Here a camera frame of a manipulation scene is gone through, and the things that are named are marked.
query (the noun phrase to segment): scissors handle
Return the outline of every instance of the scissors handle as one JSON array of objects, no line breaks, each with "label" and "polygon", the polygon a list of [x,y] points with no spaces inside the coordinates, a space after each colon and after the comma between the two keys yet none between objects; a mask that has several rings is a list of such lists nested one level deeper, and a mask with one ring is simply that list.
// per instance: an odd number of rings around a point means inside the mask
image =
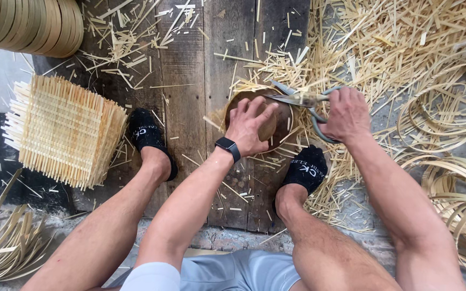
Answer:
[{"label": "scissors handle", "polygon": [[[321,93],[321,95],[328,95],[330,93],[332,93],[334,90],[339,90],[341,87],[340,86],[335,86],[335,87],[332,87],[324,92]],[[326,135],[324,135],[321,130],[320,130],[320,127],[317,126],[317,123],[320,122],[320,123],[327,123],[327,119],[326,118],[323,118],[321,116],[319,116],[317,113],[316,113],[316,110],[315,108],[309,108],[309,111],[310,111],[310,114],[312,115],[311,116],[311,120],[312,120],[312,126],[314,127],[314,131],[316,131],[317,135],[324,141],[326,142],[330,142],[330,143],[341,143],[340,141],[337,141],[335,139],[331,139],[331,138],[328,138]]]}]

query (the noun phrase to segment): wooden board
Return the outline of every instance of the wooden board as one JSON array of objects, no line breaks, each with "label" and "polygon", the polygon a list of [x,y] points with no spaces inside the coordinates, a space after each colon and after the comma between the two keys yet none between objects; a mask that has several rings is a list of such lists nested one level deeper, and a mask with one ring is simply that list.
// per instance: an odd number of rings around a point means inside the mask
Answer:
[{"label": "wooden board", "polygon": [[[298,48],[303,50],[307,40],[306,31],[309,21],[310,1],[271,1],[270,5],[264,0],[261,1],[262,4],[260,6],[258,22],[255,22],[255,36],[258,40],[259,56],[261,58],[266,58],[267,55],[264,52],[269,50],[270,43],[272,43],[272,49],[274,50],[277,46],[286,42],[289,30],[293,30],[293,32],[295,32],[297,29],[303,33],[302,36],[297,37],[291,35],[289,41],[287,42],[287,47],[284,50],[285,52],[290,52],[293,58],[296,59]],[[287,28],[287,13],[289,13],[290,29]],[[295,143],[292,136],[288,138],[288,141]],[[285,178],[290,158],[280,156],[277,153],[269,153],[264,155],[264,157],[267,156],[286,158],[286,161],[282,163],[285,168],[276,174],[276,171],[279,170],[278,167],[275,167],[278,168],[276,170],[271,168],[263,168],[260,166],[253,167],[251,175],[258,180],[251,182],[251,194],[255,195],[255,201],[249,212],[247,230],[276,233],[280,230],[283,230],[285,225],[280,219],[276,217],[276,213],[272,207],[272,202],[275,199],[276,191],[278,191],[281,182]],[[263,164],[263,162],[256,161],[255,164],[259,165]]]},{"label": "wooden board", "polygon": [[[204,41],[204,62],[206,79],[206,113],[224,108],[228,103],[229,87],[235,68],[235,60],[222,60],[213,53],[224,53],[251,59],[254,55],[254,29],[255,29],[255,0],[231,0],[204,4],[204,32],[210,40]],[[236,76],[246,78],[248,70],[243,68],[246,62],[237,63]],[[224,136],[218,130],[207,125],[206,144],[209,152],[215,148],[215,141]],[[243,158],[230,169],[224,180],[238,193],[249,191],[248,173],[252,167],[252,160]],[[227,199],[218,195],[213,201],[213,209],[208,215],[208,224],[246,228],[249,204],[221,185],[220,193]],[[230,207],[240,208],[242,211],[230,210]]]},{"label": "wooden board", "polygon": [[[109,0],[109,5],[107,5],[107,1],[103,1],[96,9],[90,6],[90,11],[94,15],[100,15],[105,13],[109,7],[113,8],[122,3],[120,0]],[[138,27],[138,31],[143,31],[147,27],[150,26],[149,22],[153,23],[154,14],[151,13],[146,17],[146,20],[140,24]],[[90,54],[94,54],[96,56],[103,56],[107,53],[108,45],[102,45],[102,49],[98,48],[97,41],[100,40],[100,36],[96,34],[96,37],[93,37],[92,33],[85,32],[84,33],[84,40],[80,46],[80,50],[85,51]],[[107,41],[111,42],[110,36],[107,37]],[[88,60],[81,56],[80,52],[77,52],[77,57],[72,57],[71,61],[64,63],[54,71],[48,74],[54,75],[55,72],[58,76],[64,76],[67,79],[71,76],[72,70],[75,70],[75,74],[78,76],[77,78],[73,78],[71,81],[75,84],[79,84],[82,87],[90,88],[94,92],[106,97],[107,99],[111,99],[113,101],[118,102],[120,106],[125,106],[126,104],[132,105],[133,109],[136,107],[143,107],[146,109],[152,109],[159,115],[161,118],[161,112],[163,112],[163,97],[161,89],[150,89],[150,86],[156,86],[160,83],[160,63],[159,58],[157,57],[157,52],[155,50],[145,48],[140,50],[141,54],[145,54],[146,56],[152,56],[152,70],[154,71],[150,74],[142,83],[141,86],[143,89],[139,90],[132,90],[128,87],[125,80],[118,75],[107,74],[104,72],[98,72],[98,76],[95,74],[91,74],[87,72],[85,68],[81,65],[78,61],[80,59],[81,62],[85,64],[86,67],[92,67],[94,64],[92,61]],[[141,55],[140,53],[133,53],[131,58],[136,58]],[[69,58],[65,59],[58,59],[58,58],[51,58],[51,57],[44,57],[44,56],[33,56],[35,70],[38,74],[42,74],[49,69],[55,67],[56,65],[68,60]],[[66,68],[66,66],[74,63],[74,66]],[[136,84],[139,82],[146,74],[149,72],[149,63],[144,62],[142,65],[137,65],[133,67],[133,71],[131,69],[131,74],[134,74],[134,78],[131,81],[132,84]],[[132,109],[127,109],[127,114],[130,114]],[[163,129],[163,126],[158,123],[158,127]],[[141,166],[141,158],[138,151],[135,151],[134,155],[132,156],[132,162],[128,162],[126,164],[120,165],[118,167],[114,167],[109,170],[107,174],[107,179],[104,181],[104,186],[96,186],[94,190],[87,189],[85,192],[81,192],[78,189],[74,189],[74,200],[75,206],[79,210],[92,210],[94,199],[96,199],[96,206],[98,207],[107,199],[112,197],[115,193],[117,193],[121,188],[120,186],[126,185],[138,172]],[[166,184],[163,183],[161,186],[154,192],[152,199],[145,210],[146,217],[154,217],[158,209],[161,207],[163,202],[168,198],[168,192],[166,188]]]},{"label": "wooden board", "polygon": [[[310,1],[299,1],[292,5],[284,1],[262,2],[258,22],[256,21],[257,5],[256,1],[228,1],[213,3],[209,6],[204,4],[204,32],[211,38],[210,41],[204,42],[207,113],[223,108],[228,102],[228,88],[231,85],[232,72],[237,62],[228,59],[223,61],[222,58],[214,56],[214,52],[224,53],[227,48],[227,54],[231,56],[252,60],[265,59],[267,56],[265,50],[269,49],[270,42],[273,43],[272,49],[275,49],[277,45],[286,41],[289,31],[286,22],[287,12],[289,12],[293,29],[299,29],[301,32],[307,31]],[[298,16],[293,8],[298,10],[301,16]],[[263,43],[263,32],[266,32],[265,43]],[[259,58],[256,57],[254,38],[257,40]],[[290,51],[295,56],[298,47],[304,48],[305,40],[306,37],[291,36],[286,51]],[[248,70],[243,68],[245,64],[246,62],[238,61],[236,76],[248,79]],[[208,151],[212,151],[214,142],[222,134],[210,125],[207,126],[206,132],[207,148]],[[278,157],[275,154],[269,154],[269,156]],[[276,232],[285,227],[281,220],[275,219],[272,201],[285,177],[286,168],[276,174],[276,170],[256,166],[258,164],[263,164],[263,162],[243,158],[229,171],[225,179],[225,183],[238,193],[247,193],[251,189],[251,193],[247,196],[253,195],[254,199],[248,199],[249,203],[246,203],[222,185],[220,192],[227,199],[215,198],[214,209],[208,215],[208,224],[263,232]],[[242,211],[230,211],[230,207],[241,208]]]},{"label": "wooden board", "polygon": [[[109,5],[107,5],[106,1],[103,1],[97,9],[90,7],[89,10],[94,15],[101,15],[108,8],[116,7],[120,3],[119,0],[110,0]],[[175,4],[184,5],[184,3],[180,0],[161,1],[137,31],[143,31],[150,23],[160,19],[156,26],[161,39],[163,39],[179,10],[174,8],[171,18],[162,16],[155,19],[154,15],[161,11],[170,10]],[[214,56],[213,53],[224,53],[227,48],[228,55],[255,60],[254,38],[256,38],[259,58],[265,58],[265,50],[269,49],[270,42],[273,42],[272,49],[274,50],[278,44],[286,41],[288,35],[288,29],[286,28],[287,12],[289,12],[291,28],[301,30],[303,37],[291,36],[286,51],[290,51],[292,56],[296,58],[297,49],[303,49],[305,44],[310,0],[301,0],[291,5],[284,1],[262,2],[258,22],[256,22],[256,0],[207,1],[204,3],[204,8],[201,6],[201,1],[198,0],[191,0],[190,4],[196,5],[194,17],[199,14],[192,29],[189,26],[193,19],[181,29],[181,33],[177,37],[174,37],[173,42],[167,44],[168,49],[159,49],[159,58],[156,49],[142,50],[142,53],[145,53],[146,56],[152,56],[152,68],[154,70],[141,84],[144,89],[137,91],[128,89],[127,91],[128,85],[123,78],[117,75],[99,72],[98,77],[91,76],[76,58],[50,73],[54,74],[56,71],[57,74],[68,78],[71,71],[75,69],[78,77],[74,78],[72,82],[89,87],[102,96],[117,101],[121,106],[130,104],[133,108],[153,109],[160,118],[162,118],[163,109],[165,109],[165,140],[169,152],[178,164],[179,174],[173,182],[162,184],[156,191],[145,212],[146,217],[152,217],[167,199],[168,193],[171,193],[196,169],[196,166],[182,157],[182,154],[201,163],[197,150],[203,158],[206,158],[214,149],[215,141],[222,136],[215,128],[207,125],[202,120],[202,116],[208,112],[223,108],[228,102],[229,87],[236,61],[231,59],[223,61],[222,58]],[[297,13],[292,14],[293,8],[301,16]],[[197,27],[201,28],[210,37],[210,40],[204,38],[196,29]],[[266,32],[265,44],[263,43],[264,31]],[[97,56],[103,56],[107,46],[102,46],[101,50],[98,49],[96,42],[99,39],[98,34],[93,37],[91,33],[84,33],[84,41],[80,49]],[[248,42],[248,51],[245,50],[246,41]],[[80,56],[79,58],[85,63],[86,67],[93,65],[90,60]],[[34,65],[37,73],[42,73],[64,60],[34,56]],[[65,66],[71,63],[75,63],[75,65],[66,69]],[[245,62],[238,62],[236,75],[249,78],[249,73],[243,68],[243,65],[245,65]],[[144,76],[149,70],[149,64],[143,62],[134,66],[134,69]],[[139,79],[138,76],[135,76],[132,82],[133,85]],[[194,85],[149,89],[149,86],[181,84]],[[163,102],[162,94],[169,100],[169,104]],[[263,232],[275,232],[284,227],[281,221],[275,220],[272,200],[286,173],[286,168],[276,175],[276,170],[266,168],[266,171],[263,171],[264,168],[256,166],[256,164],[260,163],[249,158],[243,158],[229,171],[224,179],[225,183],[239,193],[248,192],[251,189],[250,195],[254,195],[255,199],[249,199],[249,203],[246,203],[230,189],[221,185],[220,192],[227,199],[224,200],[221,197],[219,200],[217,197],[214,200],[213,209],[210,209],[208,216],[209,225]],[[113,171],[109,172],[103,187],[96,187],[95,190],[87,190],[85,193],[75,190],[74,200],[77,208],[91,210],[94,199],[96,199],[97,206],[99,206],[118,192],[120,186],[124,186],[129,182],[140,166],[141,160],[136,153],[132,162],[113,168]],[[217,211],[217,208],[224,208],[224,212]],[[241,208],[242,211],[230,211],[230,208]],[[267,211],[269,211],[273,221],[269,220]]]},{"label": "wooden board", "polygon": [[[174,8],[174,5],[184,5],[180,0],[163,0],[156,6],[156,13]],[[200,7],[200,2],[193,0],[192,4]],[[173,17],[162,17],[157,24],[161,39],[170,29],[180,12],[174,8]],[[185,159],[182,154],[191,157],[195,161],[200,161],[197,150],[201,154],[205,153],[205,122],[204,115],[204,47],[203,36],[196,27],[203,26],[202,13],[194,24],[194,29],[190,29],[190,24],[181,29],[181,33],[174,37],[174,41],[168,44],[169,49],[160,49],[162,63],[161,75],[163,85],[193,84],[189,86],[163,88],[165,97],[169,100],[166,106],[166,132],[168,150],[176,160],[179,167],[177,177],[167,183],[169,193],[193,172],[196,166]]]}]

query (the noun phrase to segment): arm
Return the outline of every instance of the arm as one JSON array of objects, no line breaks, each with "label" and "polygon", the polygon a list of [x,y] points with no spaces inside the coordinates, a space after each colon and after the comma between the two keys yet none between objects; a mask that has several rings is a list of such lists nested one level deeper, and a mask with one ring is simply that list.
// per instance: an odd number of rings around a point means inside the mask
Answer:
[{"label": "arm", "polygon": [[[242,156],[262,152],[269,147],[268,142],[260,142],[257,133],[277,105],[267,106],[261,115],[256,116],[256,109],[263,102],[263,97],[257,97],[252,102],[244,99],[238,103],[237,109],[230,111],[230,127],[226,137],[237,144]],[[232,155],[216,148],[176,188],[147,229],[135,267],[146,262],[167,262],[181,271],[184,252],[205,222],[213,196],[232,165]]]},{"label": "arm", "polygon": [[321,131],[346,145],[362,173],[397,249],[397,282],[404,290],[465,290],[452,235],[420,185],[373,139],[364,96],[343,88],[329,97]]}]

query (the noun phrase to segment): left hand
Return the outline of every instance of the left hand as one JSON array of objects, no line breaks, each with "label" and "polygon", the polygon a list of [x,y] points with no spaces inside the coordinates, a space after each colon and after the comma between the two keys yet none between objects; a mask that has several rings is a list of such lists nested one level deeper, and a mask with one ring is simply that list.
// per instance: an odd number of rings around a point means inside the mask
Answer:
[{"label": "left hand", "polygon": [[245,98],[238,102],[237,108],[229,112],[229,128],[225,136],[237,144],[242,157],[269,149],[269,142],[262,142],[258,138],[258,129],[271,117],[278,104],[269,104],[262,114],[256,116],[256,110],[262,103],[265,103],[265,98],[262,96],[256,97],[253,101]]}]

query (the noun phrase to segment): right hand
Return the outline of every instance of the right hand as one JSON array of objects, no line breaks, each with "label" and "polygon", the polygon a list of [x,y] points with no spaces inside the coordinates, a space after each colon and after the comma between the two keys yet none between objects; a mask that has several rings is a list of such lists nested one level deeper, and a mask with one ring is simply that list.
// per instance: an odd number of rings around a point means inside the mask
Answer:
[{"label": "right hand", "polygon": [[269,104],[259,116],[256,116],[256,110],[265,101],[262,96],[256,97],[253,101],[245,98],[238,102],[237,108],[229,112],[229,128],[225,136],[237,144],[242,157],[264,152],[269,148],[267,141],[261,142],[258,139],[258,129],[271,117],[278,104]]},{"label": "right hand", "polygon": [[355,88],[343,87],[328,94],[328,98],[328,122],[318,124],[323,134],[344,144],[361,136],[371,136],[368,105],[362,93]]}]

